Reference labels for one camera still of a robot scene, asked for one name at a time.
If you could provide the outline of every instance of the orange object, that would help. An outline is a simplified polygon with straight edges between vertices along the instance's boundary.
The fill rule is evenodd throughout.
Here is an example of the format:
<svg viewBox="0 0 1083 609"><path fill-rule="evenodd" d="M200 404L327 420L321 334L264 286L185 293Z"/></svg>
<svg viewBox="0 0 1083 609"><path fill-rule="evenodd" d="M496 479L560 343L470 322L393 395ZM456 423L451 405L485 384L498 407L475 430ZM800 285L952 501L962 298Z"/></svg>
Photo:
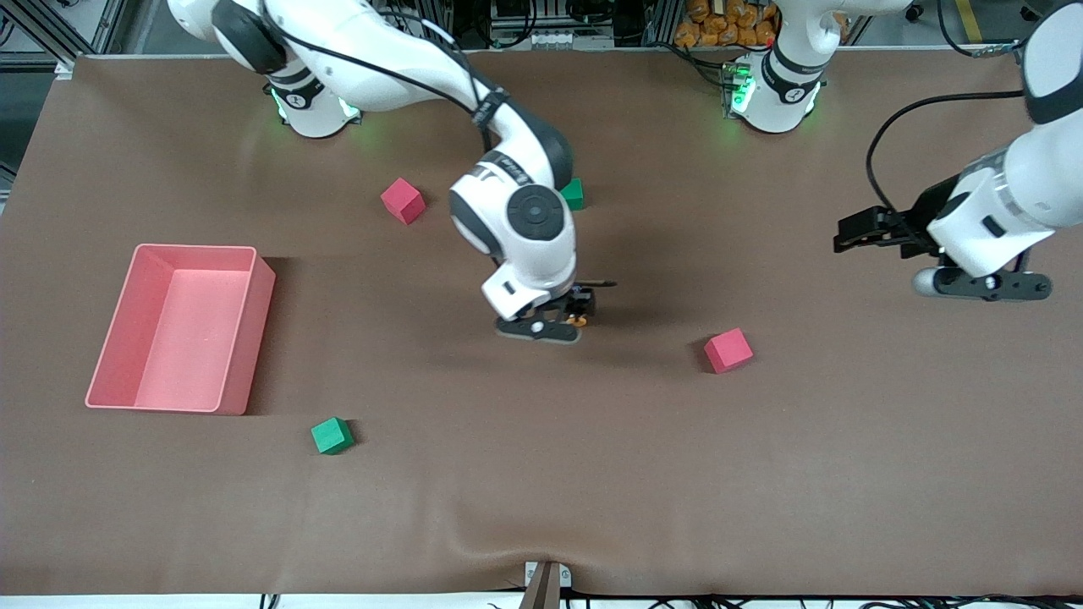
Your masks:
<svg viewBox="0 0 1083 609"><path fill-rule="evenodd" d="M726 0L726 18L730 23L738 23L738 20L747 10L744 0Z"/></svg>
<svg viewBox="0 0 1083 609"><path fill-rule="evenodd" d="M774 43L774 26L771 22L759 22L755 31L757 44L770 47Z"/></svg>
<svg viewBox="0 0 1083 609"><path fill-rule="evenodd" d="M718 43L721 46L733 44L738 41L738 26L730 24L726 31L718 35Z"/></svg>
<svg viewBox="0 0 1083 609"><path fill-rule="evenodd" d="M710 3L707 0L688 0L688 16L695 23L703 23L710 16Z"/></svg>
<svg viewBox="0 0 1083 609"><path fill-rule="evenodd" d="M740 17L738 17L738 27L744 27L744 28L753 27L754 25L756 25L756 15L757 15L756 7L746 4L745 12L742 13Z"/></svg>
<svg viewBox="0 0 1083 609"><path fill-rule="evenodd" d="M850 37L850 20L846 18L846 13L835 13L835 21L838 22L838 27L841 29L840 37L843 42Z"/></svg>
<svg viewBox="0 0 1083 609"><path fill-rule="evenodd" d="M738 30L738 44L744 44L745 47L756 46L756 33L748 28L743 28Z"/></svg>
<svg viewBox="0 0 1083 609"><path fill-rule="evenodd" d="M136 247L87 406L244 414L274 278L251 247Z"/></svg>
<svg viewBox="0 0 1083 609"><path fill-rule="evenodd" d="M726 17L722 15L710 15L703 22L704 34L721 34L729 27Z"/></svg>
<svg viewBox="0 0 1083 609"><path fill-rule="evenodd" d="M680 47L681 49L688 49L690 47L695 47L695 43L700 40L700 26L694 23L681 22L677 26L677 33L674 35L674 44Z"/></svg>

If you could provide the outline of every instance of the brown table mat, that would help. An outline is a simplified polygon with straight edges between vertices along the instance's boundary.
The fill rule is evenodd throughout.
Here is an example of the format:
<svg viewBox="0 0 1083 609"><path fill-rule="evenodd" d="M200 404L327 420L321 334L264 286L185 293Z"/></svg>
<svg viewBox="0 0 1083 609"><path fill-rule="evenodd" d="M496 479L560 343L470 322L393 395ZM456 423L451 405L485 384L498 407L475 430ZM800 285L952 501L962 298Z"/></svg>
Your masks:
<svg viewBox="0 0 1083 609"><path fill-rule="evenodd" d="M0 218L0 591L435 592L552 558L611 594L1083 592L1083 237L1051 300L924 299L892 250L836 256L874 203L875 128L1018 86L1009 59L847 52L796 131L726 121L662 53L478 66L562 129L582 277L572 348L496 337L492 271L447 187L481 154L449 104L304 141L229 61L81 60ZM1018 101L926 108L878 153L909 207L1027 128ZM379 202L404 177L430 209ZM132 249L248 244L278 274L249 415L90 411ZM703 340L756 361L705 374ZM354 419L317 455L309 428Z"/></svg>

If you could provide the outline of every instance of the pink plastic bin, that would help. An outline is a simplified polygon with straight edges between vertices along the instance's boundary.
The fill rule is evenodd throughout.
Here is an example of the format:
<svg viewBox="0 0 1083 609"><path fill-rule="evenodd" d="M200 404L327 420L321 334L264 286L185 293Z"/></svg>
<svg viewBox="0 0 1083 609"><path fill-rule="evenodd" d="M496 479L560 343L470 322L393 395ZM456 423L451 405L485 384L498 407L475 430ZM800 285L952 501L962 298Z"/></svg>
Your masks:
<svg viewBox="0 0 1083 609"><path fill-rule="evenodd" d="M136 247L87 405L243 414L273 287L251 247Z"/></svg>

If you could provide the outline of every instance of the black cable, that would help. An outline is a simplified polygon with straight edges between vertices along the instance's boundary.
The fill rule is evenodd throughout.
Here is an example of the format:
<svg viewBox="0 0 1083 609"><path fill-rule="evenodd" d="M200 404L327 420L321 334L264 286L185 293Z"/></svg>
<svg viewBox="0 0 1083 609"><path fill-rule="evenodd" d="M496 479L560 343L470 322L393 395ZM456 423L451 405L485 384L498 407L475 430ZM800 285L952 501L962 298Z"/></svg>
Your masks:
<svg viewBox="0 0 1083 609"><path fill-rule="evenodd" d="M278 607L278 600L282 599L280 594L261 594L260 595L260 609L275 609Z"/></svg>
<svg viewBox="0 0 1083 609"><path fill-rule="evenodd" d="M968 57L974 57L974 54L970 53L970 51L967 51L966 49L956 44L955 41L952 40L951 36L948 35L948 26L944 25L943 0L937 0L937 21L940 22L940 34L944 37L944 40L948 42L948 46L951 47L952 50L955 51L956 53L966 55Z"/></svg>
<svg viewBox="0 0 1083 609"><path fill-rule="evenodd" d="M712 86L718 87L719 89L725 89L726 88L726 85L723 85L720 80L715 79L714 77L712 77L712 75L709 73L705 72L708 68L709 69L722 69L722 65L723 65L722 63L708 62L708 61L695 59L695 57L692 56L691 52L686 51L686 50L681 50L680 48L675 47L675 46L673 46L673 44L670 44L668 42L661 42L661 41L648 42L647 46L648 47L662 47L663 49L668 49L674 54L676 54L678 57L680 57L680 59L684 60L686 62L688 62L693 68L695 68L695 72L704 80L706 80L707 82L709 82Z"/></svg>
<svg viewBox="0 0 1083 609"><path fill-rule="evenodd" d="M427 20L423 20L417 15L412 15L409 13L384 10L384 11L379 11L379 14L381 16L393 16L395 18L401 18L404 21L414 21L421 24L422 28L428 27L426 25ZM474 72L474 67L473 64L470 63L470 59L467 57L466 51L464 51L462 47L460 47L459 43L455 41L454 37L452 38L452 40L447 40L443 36L438 35L436 38L442 40L445 44L448 44L452 48L452 50L455 51L455 53L458 55L459 65L462 66L462 69L467 70L467 75L470 77L470 91L473 93L474 107L475 108L481 107L481 95L478 93L478 81L479 81L478 74ZM484 146L485 152L493 150L493 140L488 133L488 129L487 128L481 129L480 131L481 131L482 145Z"/></svg>
<svg viewBox="0 0 1083 609"><path fill-rule="evenodd" d="M729 599L722 598L718 595L712 595L710 597L710 601L719 606L721 609L740 609L742 605L748 602L749 600L752 600L752 598L746 598L740 602L731 602Z"/></svg>
<svg viewBox="0 0 1083 609"><path fill-rule="evenodd" d="M12 34L15 33L15 24L13 22L9 21L8 17L3 16L3 15L0 15L0 20L2 20L2 21L0 21L0 36L3 37L3 39L0 40L0 47L3 47L4 44L8 43L9 40L11 40ZM4 28L5 27L8 28L6 34L4 33Z"/></svg>
<svg viewBox="0 0 1083 609"><path fill-rule="evenodd" d="M481 37L482 42L485 43L485 48L492 47L493 49L506 49L508 47L514 47L516 44L519 44L519 43L525 41L527 38L530 38L531 34L534 34L534 27L538 23L538 8L537 8L537 4L534 3L534 0L525 0L525 1L529 3L529 5L526 8L526 12L523 13L523 30L519 34L519 36L513 41L511 41L511 42L509 42L507 44L497 42L497 41L493 40L492 38L490 38L488 34L486 34L484 31L484 28L482 28L482 26L481 26L481 21L483 21L483 20L479 20L479 17L482 15L482 11L479 11L478 8L481 7L482 9L484 9L486 5L488 5L490 0L475 0L474 1L474 5L473 5L473 27L474 27L474 31L478 33L478 36ZM492 23L492 17L488 17L488 20L490 20L490 23Z"/></svg>
<svg viewBox="0 0 1083 609"><path fill-rule="evenodd" d="M365 60L360 60L357 57L354 57L354 56L351 56L351 55L347 55L345 53L340 53L338 51L335 51L335 50L331 50L331 49L327 49L327 48L321 47L318 44L313 44L312 42L309 42L308 40L301 40L297 36L293 36L292 34L286 31L277 23L275 23L275 21L271 18L271 15L268 14L266 4L264 4L263 2L260 2L260 12L261 12L261 15L263 17L263 22L265 24L268 24L268 26L272 29L272 31L274 31L275 35L280 36L282 38L284 38L286 40L289 40L290 42L293 42L295 44L300 44L301 47L304 47L305 49L309 49L311 51L315 51L317 53L323 53L323 54L325 54L327 56L335 57L337 60L342 60L344 62L348 62L348 63L351 63L351 64L354 64L354 65L358 65L361 67L368 68L368 69L370 69L373 72L378 72L378 73L380 73L382 75L390 76L391 78L394 78L396 80L402 80L403 82L406 82L407 85L413 85L413 86L417 87L418 89L428 91L428 92L432 93L433 95L443 98L443 99L447 100L448 102L452 102L453 104L455 104L456 107L458 107L462 112L469 114L470 116L473 116L473 111L471 111L469 106L467 106L462 102L458 101L457 99L455 99L451 94L445 93L444 91L441 91L440 89L436 89L435 87L430 87L430 86L426 85L425 82L420 82L418 80L415 80L415 79L413 79L413 78L410 78L410 77L408 77L408 76L406 76L404 74L399 74L397 72L394 72L394 70L388 69L386 67L378 66L376 64L366 62ZM464 60L465 60L466 53L462 53L462 56L464 56ZM470 87L471 87L471 89L474 88L474 81L473 81L473 77L472 76L471 76ZM477 96L478 96L478 91L474 90L474 98L477 99ZM482 131L482 141L485 144L485 152L488 152L490 150L492 150L492 141L490 139L487 130L483 130Z"/></svg>
<svg viewBox="0 0 1083 609"><path fill-rule="evenodd" d="M408 77L406 75L399 74L397 72L388 69L386 67L368 63L365 60L358 60L357 57L353 57L353 56L347 55L345 53L339 53L338 51L334 51L331 49L327 49L327 48L321 47L318 44L313 44L312 42L309 42L308 40L301 40L300 38L293 36L292 34L290 34L290 33L286 31L285 29L283 29L282 27L279 27L278 24L274 23L274 20L272 20L272 18L264 18L264 22L271 27L272 30L274 30L274 33L276 35L285 38L286 40L289 40L290 42L293 42L295 44L300 44L301 47L304 47L305 49L309 49L310 51L315 51L317 53L323 53L324 55L327 55L327 56L330 56L330 57L335 57L336 60L342 60L343 62L349 62L351 64L360 65L361 67L368 68L368 69L370 69L373 72L378 72L378 73L380 73L380 74L382 74L384 76L390 76L391 78L394 78L396 80L402 80L403 82L406 82L407 85L413 85L413 86L417 87L418 89L422 89L425 91L428 91L428 92L432 93L433 95L438 95L440 98L443 98L443 99L447 100L448 102L452 102L453 104L455 104L462 112L465 112L467 114L470 114L470 115L473 115L473 112L466 104L464 104L462 102L456 100L455 98L453 98L448 93L445 93L445 92L441 91L440 89L436 89L434 87L430 87L430 86L426 85L425 82L419 82L419 81L414 80L413 78L410 78L410 77Z"/></svg>
<svg viewBox="0 0 1083 609"><path fill-rule="evenodd" d="M1010 596L1007 594L987 594L983 596L961 600L958 602L947 602L945 606L949 607L950 609L958 609L960 607L965 607L967 605L973 605L975 602L1012 602L1015 605L1026 605L1030 607L1035 607L1038 609L1056 609L1053 605L1049 605L1048 602L1045 602L1043 600L1038 600L1035 598L1022 598L1019 596Z"/></svg>
<svg viewBox="0 0 1083 609"><path fill-rule="evenodd" d="M394 17L395 17L395 25L399 26L399 29L401 29L401 30L409 34L409 24L407 24L406 20L404 20L402 17L402 15L406 14L406 11L403 10L402 0L388 0L388 7L390 7L391 4L394 4L394 11L396 13L394 15ZM391 10L390 9L384 9L384 12L390 13Z"/></svg>
<svg viewBox="0 0 1083 609"><path fill-rule="evenodd" d="M608 3L609 9L602 13L578 13L573 10L573 7L577 8L578 2L576 0L569 0L564 5L564 14L567 18L582 23L584 25L604 25L605 23L613 21L614 4Z"/></svg>
<svg viewBox="0 0 1083 609"><path fill-rule="evenodd" d="M877 198L884 204L884 207L888 208L892 213L898 213L899 210L896 209L895 205L891 204L887 198L887 194L884 193L884 189L880 187L879 182L876 181L876 172L873 169L873 153L876 152L876 146L879 144L880 139L884 138L884 133L887 132L888 128L912 111L919 107L939 104L942 102L963 102L963 101L974 101L974 100L1006 100L1010 98L1021 98L1022 90L1018 91L989 91L984 93L952 93L949 95L934 95L931 98L925 98L924 100L918 100L912 104L904 106L899 112L892 114L884 125L876 131L873 135L873 141L869 144L869 152L865 153L865 176L869 178L869 184L873 187L873 192L876 193ZM910 225L905 222L901 222L902 229L906 232L906 236L910 237L914 244L923 246L925 248L930 248L931 245L927 243L924 238L918 238L917 235L911 230ZM884 602L874 601L865 604L861 609L874 609L874 608L888 608L898 609L898 606L886 605Z"/></svg>
<svg viewBox="0 0 1083 609"><path fill-rule="evenodd" d="M943 0L937 0L937 22L940 24L940 35L944 37L944 40L948 42L948 46L951 47L952 50L955 51L956 53L958 53L961 55L966 55L967 57L970 57L970 59L986 56L986 55L996 56L999 54L1003 54L1003 53L1007 53L1007 52L1010 52L1010 51L1015 51L1016 49L1021 49L1021 48L1026 47L1027 46L1027 40L1029 40L1029 38L1025 38L1025 39L1016 42L1015 44L1010 44L1010 46L1008 46L1008 44L1003 44L1003 46L1001 46L1001 44L992 44L990 47L986 47L983 49L978 49L976 51L967 51L966 49L960 47L954 40L952 40L952 37L948 35L948 26L944 25L944 3L943 3Z"/></svg>

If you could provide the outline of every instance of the robotic arm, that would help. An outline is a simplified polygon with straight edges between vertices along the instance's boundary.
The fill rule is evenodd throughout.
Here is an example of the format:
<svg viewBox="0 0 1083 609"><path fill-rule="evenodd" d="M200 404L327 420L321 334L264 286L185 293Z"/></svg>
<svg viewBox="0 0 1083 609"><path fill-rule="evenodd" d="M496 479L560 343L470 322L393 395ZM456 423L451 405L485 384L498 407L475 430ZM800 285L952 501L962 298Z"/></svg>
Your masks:
<svg viewBox="0 0 1083 609"><path fill-rule="evenodd" d="M911 0L775 0L782 28L766 52L736 61L748 66L746 90L731 111L768 133L797 127L812 112L820 80L841 40L835 13L880 15L904 10Z"/></svg>
<svg viewBox="0 0 1083 609"><path fill-rule="evenodd" d="M474 77L465 60L389 25L364 0L169 3L190 33L213 31L235 60L268 75L302 134L302 126L337 131L347 107L382 112L440 98L495 131L499 145L452 186L453 222L497 264L482 291L499 314L499 333L578 339L593 295L574 283L575 226L558 192L571 181L572 152L559 131Z"/></svg>
<svg viewBox="0 0 1083 609"><path fill-rule="evenodd" d="M910 210L873 207L840 220L835 250L899 245L903 258L938 257L914 277L925 296L1048 297L1052 283L1027 272L1026 257L1057 229L1083 222L1083 0L1038 25L1022 79L1029 132L929 187Z"/></svg>

